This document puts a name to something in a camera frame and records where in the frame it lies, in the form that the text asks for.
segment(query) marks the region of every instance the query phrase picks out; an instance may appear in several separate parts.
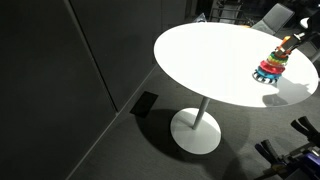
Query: dark gray wall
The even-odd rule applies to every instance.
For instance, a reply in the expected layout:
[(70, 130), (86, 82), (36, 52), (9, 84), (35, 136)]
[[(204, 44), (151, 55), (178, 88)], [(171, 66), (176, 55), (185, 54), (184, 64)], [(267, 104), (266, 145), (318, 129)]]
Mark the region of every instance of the dark gray wall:
[(64, 179), (115, 111), (63, 0), (2, 1), (0, 23), (0, 179)]
[(185, 6), (179, 5), (185, 0), (171, 2), (71, 0), (118, 110), (154, 67), (153, 43), (162, 24), (184, 19)]

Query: table pedestal base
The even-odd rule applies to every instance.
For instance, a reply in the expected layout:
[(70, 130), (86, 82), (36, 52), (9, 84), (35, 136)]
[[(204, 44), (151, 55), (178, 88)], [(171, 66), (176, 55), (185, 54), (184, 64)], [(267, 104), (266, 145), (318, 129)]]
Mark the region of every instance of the table pedestal base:
[(171, 121), (171, 134), (182, 149), (193, 154), (207, 154), (219, 145), (221, 131), (217, 121), (206, 112), (197, 129), (192, 129), (198, 111), (187, 108), (176, 113)]

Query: table top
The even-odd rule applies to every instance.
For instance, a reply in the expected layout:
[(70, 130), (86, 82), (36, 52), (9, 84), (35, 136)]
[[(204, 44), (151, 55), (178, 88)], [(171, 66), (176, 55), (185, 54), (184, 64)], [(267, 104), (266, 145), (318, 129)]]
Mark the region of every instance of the table top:
[(191, 23), (159, 36), (154, 54), (172, 79), (198, 94), (241, 106), (283, 106), (313, 94), (318, 74), (310, 60), (295, 49), (276, 84), (256, 81), (252, 73), (281, 42), (237, 25)]
[(303, 19), (301, 19), (301, 21), (300, 21), (300, 25), (303, 27), (303, 28), (305, 28), (305, 29), (307, 29), (308, 28), (308, 19), (309, 18), (303, 18)]

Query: chair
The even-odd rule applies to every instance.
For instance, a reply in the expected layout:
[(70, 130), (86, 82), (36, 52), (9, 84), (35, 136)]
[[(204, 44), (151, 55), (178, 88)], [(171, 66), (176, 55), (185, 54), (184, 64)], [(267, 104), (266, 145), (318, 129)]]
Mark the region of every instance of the chair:
[[(314, 13), (314, 15), (311, 16), (310, 18), (304, 18), (300, 21), (301, 27), (303, 27), (305, 30), (308, 31), (308, 27), (311, 26), (313, 31), (318, 31), (320, 30), (320, 11)], [(316, 60), (320, 58), (320, 43), (319, 43), (320, 37), (317, 36), (309, 41), (309, 43), (316, 49), (316, 53), (310, 58), (311, 62), (314, 63)]]
[(250, 19), (241, 10), (242, 5), (242, 0), (219, 0), (217, 4), (212, 4), (209, 21), (217, 19), (220, 23), (250, 25)]
[(199, 23), (199, 22), (207, 22), (206, 16), (204, 13), (200, 14), (195, 20), (192, 21), (193, 23)]
[(256, 150), (270, 164), (271, 167), (263, 171), (263, 175), (254, 180), (264, 180), (274, 175), (282, 179), (318, 179), (320, 172), (320, 133), (310, 123), (306, 116), (293, 120), (291, 126), (308, 139), (308, 143), (289, 152), (287, 155), (278, 155), (268, 139), (257, 143)]
[(294, 15), (294, 12), (284, 5), (277, 3), (272, 9), (251, 28), (271, 35), (276, 34)]

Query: white round table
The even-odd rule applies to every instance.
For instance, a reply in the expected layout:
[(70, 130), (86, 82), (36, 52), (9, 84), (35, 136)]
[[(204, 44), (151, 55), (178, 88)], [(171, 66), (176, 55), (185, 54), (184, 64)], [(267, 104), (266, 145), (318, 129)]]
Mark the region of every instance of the white round table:
[(297, 49), (276, 84), (262, 84), (252, 77), (281, 42), (269, 34), (224, 23), (185, 24), (157, 39), (154, 54), (159, 66), (172, 79), (204, 96), (200, 109), (183, 109), (172, 119), (171, 133), (181, 148), (206, 154), (218, 146), (220, 127), (205, 112), (210, 99), (270, 107), (295, 104), (314, 93), (317, 71)]

